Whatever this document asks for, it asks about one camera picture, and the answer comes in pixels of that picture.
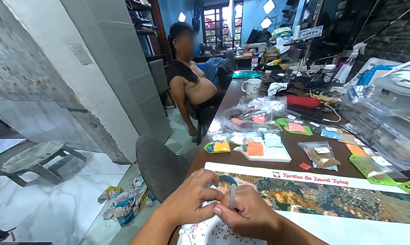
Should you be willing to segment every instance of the white mug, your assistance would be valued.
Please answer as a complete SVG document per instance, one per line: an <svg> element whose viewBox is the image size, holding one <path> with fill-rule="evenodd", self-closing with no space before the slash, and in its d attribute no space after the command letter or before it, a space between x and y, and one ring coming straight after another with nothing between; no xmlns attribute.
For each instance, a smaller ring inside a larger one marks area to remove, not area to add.
<svg viewBox="0 0 410 245"><path fill-rule="evenodd" d="M247 83L246 89L243 88L245 82ZM249 96L257 95L259 94L259 89L261 88L261 82L261 79L251 78L241 84L241 90L246 92L246 95Z"/></svg>

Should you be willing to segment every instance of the person's hand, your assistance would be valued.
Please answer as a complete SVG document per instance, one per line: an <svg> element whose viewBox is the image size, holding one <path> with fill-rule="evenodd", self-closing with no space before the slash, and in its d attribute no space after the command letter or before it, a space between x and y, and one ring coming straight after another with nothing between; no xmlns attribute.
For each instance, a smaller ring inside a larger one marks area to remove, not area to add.
<svg viewBox="0 0 410 245"><path fill-rule="evenodd" d="M235 191L235 211L230 210L231 192L224 195L214 213L243 237L272 240L281 229L280 215L273 211L250 185L238 186Z"/></svg>
<svg viewBox="0 0 410 245"><path fill-rule="evenodd" d="M190 136L195 136L197 135L197 129L194 126L190 126L188 127L188 133L190 134Z"/></svg>
<svg viewBox="0 0 410 245"><path fill-rule="evenodd" d="M161 205L167 221L173 226L199 223L214 216L218 203L202 207L204 200L223 200L223 193L207 188L213 183L219 186L219 176L203 168L194 171Z"/></svg>

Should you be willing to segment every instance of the black shorts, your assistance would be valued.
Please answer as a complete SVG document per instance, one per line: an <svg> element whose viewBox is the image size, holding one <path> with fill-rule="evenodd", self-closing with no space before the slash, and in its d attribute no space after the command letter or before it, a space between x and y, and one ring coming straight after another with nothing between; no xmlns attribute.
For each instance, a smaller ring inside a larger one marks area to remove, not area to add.
<svg viewBox="0 0 410 245"><path fill-rule="evenodd" d="M197 106L196 116L199 119L199 123L205 127L204 130L208 131L208 128L211 125L217 110L219 109L223 97L224 93L217 93L207 101Z"/></svg>

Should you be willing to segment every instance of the colorful mosaic pattern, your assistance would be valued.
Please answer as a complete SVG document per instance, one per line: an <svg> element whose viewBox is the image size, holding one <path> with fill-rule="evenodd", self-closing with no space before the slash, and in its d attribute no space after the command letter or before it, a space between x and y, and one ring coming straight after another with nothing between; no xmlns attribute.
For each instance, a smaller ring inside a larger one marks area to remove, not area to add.
<svg viewBox="0 0 410 245"><path fill-rule="evenodd" d="M410 224L410 195L215 172L218 187L251 185L275 210Z"/></svg>

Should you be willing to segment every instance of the white bottle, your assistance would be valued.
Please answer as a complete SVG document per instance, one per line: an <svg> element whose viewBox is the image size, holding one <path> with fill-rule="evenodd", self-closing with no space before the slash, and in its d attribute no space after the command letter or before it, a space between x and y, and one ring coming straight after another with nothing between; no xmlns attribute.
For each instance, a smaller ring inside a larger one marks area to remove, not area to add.
<svg viewBox="0 0 410 245"><path fill-rule="evenodd" d="M353 46L353 52L350 57L346 60L346 62L341 66L338 73L335 75L335 78L339 80L340 83L345 83L347 77L349 76L350 71L352 70L353 65L355 64L356 57L358 56L359 52L364 54L365 51L365 43L358 43Z"/></svg>

